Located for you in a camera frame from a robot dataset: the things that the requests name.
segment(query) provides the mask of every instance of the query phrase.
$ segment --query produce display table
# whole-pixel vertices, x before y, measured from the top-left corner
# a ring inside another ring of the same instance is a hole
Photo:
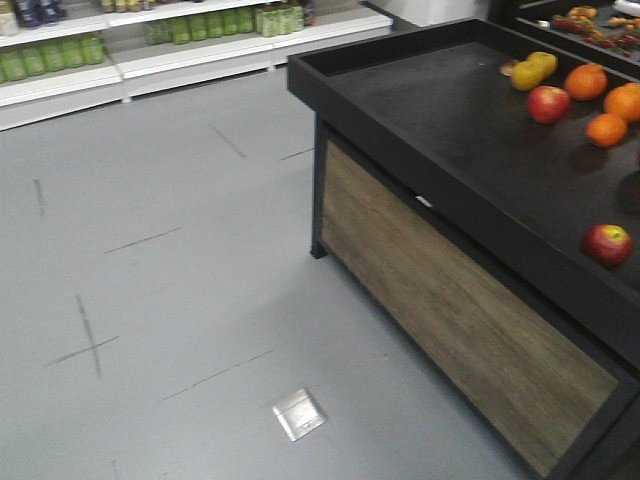
[[[640,478],[640,248],[612,270],[580,252],[596,223],[640,245],[638,133],[590,145],[601,98],[533,122],[499,67],[536,50],[559,58],[551,85],[589,61],[480,20],[292,57],[317,115],[312,254],[335,255],[534,475]]]

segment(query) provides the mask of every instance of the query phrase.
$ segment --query store shelf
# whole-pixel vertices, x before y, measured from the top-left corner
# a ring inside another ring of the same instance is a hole
[[[213,12],[215,10],[225,10],[227,8],[246,7],[249,5],[259,5],[261,0],[204,0],[200,3],[178,2],[167,5],[156,5],[153,10],[143,12],[123,12],[105,14],[105,20],[109,27],[121,27],[123,25],[133,25],[135,23],[151,22],[165,18],[181,17],[183,15],[193,15],[196,13]]]
[[[93,3],[72,3],[67,6],[67,11],[69,17],[55,25],[41,25],[30,29],[23,28],[20,29],[20,33],[17,35],[0,37],[0,48],[87,32],[97,32],[108,28],[105,15]]]
[[[111,62],[6,83],[0,87],[0,131],[121,98],[122,78]]]
[[[389,17],[351,5],[342,11],[318,15],[316,25],[289,35],[265,38],[251,33],[186,45],[144,44],[141,22],[258,3],[263,2],[205,0],[160,5],[149,12],[107,15],[95,15],[95,8],[82,10],[76,4],[72,15],[78,11],[87,15],[29,31],[28,36],[21,32],[16,37],[2,38],[0,41],[11,43],[0,46],[9,46],[104,30],[110,60],[96,67],[63,70],[0,85],[0,131],[100,103],[129,101],[147,93],[270,69],[285,63],[288,55],[381,36],[391,30]]]
[[[120,82],[120,72],[111,61],[78,69],[61,70],[3,84],[0,88],[0,107]]]

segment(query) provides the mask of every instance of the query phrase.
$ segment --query orange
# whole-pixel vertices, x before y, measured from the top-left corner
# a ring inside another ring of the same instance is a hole
[[[607,74],[601,65],[585,63],[567,75],[564,89],[574,100],[593,100],[607,88]]]
[[[627,122],[619,115],[601,113],[587,125],[587,138],[598,147],[612,147],[627,134]]]
[[[626,83],[604,97],[604,111],[615,113],[627,123],[640,121],[640,84]]]

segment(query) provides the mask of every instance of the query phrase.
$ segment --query tape mark on floor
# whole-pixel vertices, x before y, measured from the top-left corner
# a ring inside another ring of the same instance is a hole
[[[111,250],[107,250],[106,252],[104,252],[104,254],[106,255],[108,253],[117,252],[118,250],[123,250],[125,248],[133,247],[134,245],[139,245],[143,242],[148,242],[149,240],[155,240],[156,238],[164,237],[165,235],[177,232],[178,230],[182,230],[182,227],[172,228],[171,230],[167,230],[166,232],[158,233],[157,235],[152,235],[141,240],[136,240],[135,242],[127,243],[126,245],[122,245],[120,247],[112,248]]]

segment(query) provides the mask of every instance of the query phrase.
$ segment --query display tray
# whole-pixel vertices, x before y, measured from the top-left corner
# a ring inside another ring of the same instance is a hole
[[[588,61],[481,20],[454,22],[290,58],[289,88],[400,185],[640,367],[638,129],[601,149],[586,139],[602,98],[553,126],[499,73],[535,50],[558,55],[562,85]],[[631,80],[607,70],[611,87]],[[596,223],[637,248],[607,270],[580,252]]]
[[[511,6],[513,19],[504,19],[509,27],[512,27],[526,35],[532,36],[544,42],[557,45],[582,56],[588,56],[598,63],[605,63],[619,72],[638,77],[640,75],[640,49],[603,48],[597,43],[587,43],[586,33],[567,33],[544,26],[542,22],[551,23],[555,15],[566,16],[574,6],[582,5],[580,2],[570,0],[556,0],[533,2],[520,8]],[[589,5],[596,8],[596,16],[591,21],[596,29],[608,39],[615,39],[625,33],[624,27],[612,28],[608,25],[611,17],[634,18],[618,11],[615,2],[611,0],[592,0]]]

